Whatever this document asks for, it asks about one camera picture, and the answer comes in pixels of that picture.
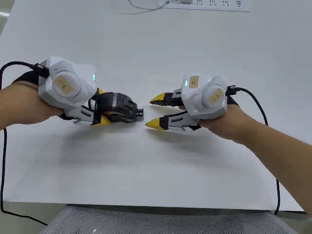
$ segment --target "white table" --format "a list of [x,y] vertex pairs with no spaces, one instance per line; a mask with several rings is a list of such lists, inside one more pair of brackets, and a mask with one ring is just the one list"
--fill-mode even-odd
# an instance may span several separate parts
[[[55,55],[97,67],[98,85],[148,105],[186,72],[252,90],[269,124],[311,143],[312,2],[254,1],[251,13],[159,10],[129,15],[126,0],[16,0],[0,63]],[[5,72],[4,86],[22,74]],[[235,97],[262,121],[245,94]],[[169,207],[276,207],[275,179],[244,146],[205,129],[158,132],[144,122],[75,126],[58,117],[8,128],[6,201]],[[302,210],[281,188],[281,209]]]

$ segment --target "person's left hand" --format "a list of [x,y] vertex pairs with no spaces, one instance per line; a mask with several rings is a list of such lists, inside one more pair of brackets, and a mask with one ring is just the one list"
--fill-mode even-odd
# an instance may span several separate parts
[[50,106],[38,96],[38,86],[26,81],[13,83],[0,92],[1,111],[6,113],[7,126],[21,123],[33,124],[51,116],[60,116],[64,111]]

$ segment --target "wrist strap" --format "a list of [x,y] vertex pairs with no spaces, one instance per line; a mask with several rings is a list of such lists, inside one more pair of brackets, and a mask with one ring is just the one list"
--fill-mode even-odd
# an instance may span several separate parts
[[34,71],[30,71],[30,72],[26,72],[23,75],[21,75],[19,78],[17,78],[15,81],[12,82],[18,82],[18,81],[26,81],[35,85],[39,84],[39,75],[38,73],[34,72]]

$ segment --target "cable connector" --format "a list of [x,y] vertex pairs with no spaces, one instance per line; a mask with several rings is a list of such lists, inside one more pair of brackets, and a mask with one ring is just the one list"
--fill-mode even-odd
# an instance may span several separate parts
[[237,93],[237,87],[236,85],[231,85],[231,86],[228,86],[228,89],[225,93],[225,96],[232,96],[232,95],[235,95]]
[[32,69],[43,78],[48,78],[50,76],[49,68],[41,65],[40,63],[34,64]]

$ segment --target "power outlet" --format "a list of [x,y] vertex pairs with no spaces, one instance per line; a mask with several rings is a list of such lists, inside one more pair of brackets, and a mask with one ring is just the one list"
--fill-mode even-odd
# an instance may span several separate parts
[[[161,6],[166,1],[158,0],[158,5]],[[170,0],[164,8],[250,12],[252,4],[253,0],[193,0],[192,3],[181,3],[180,0]]]

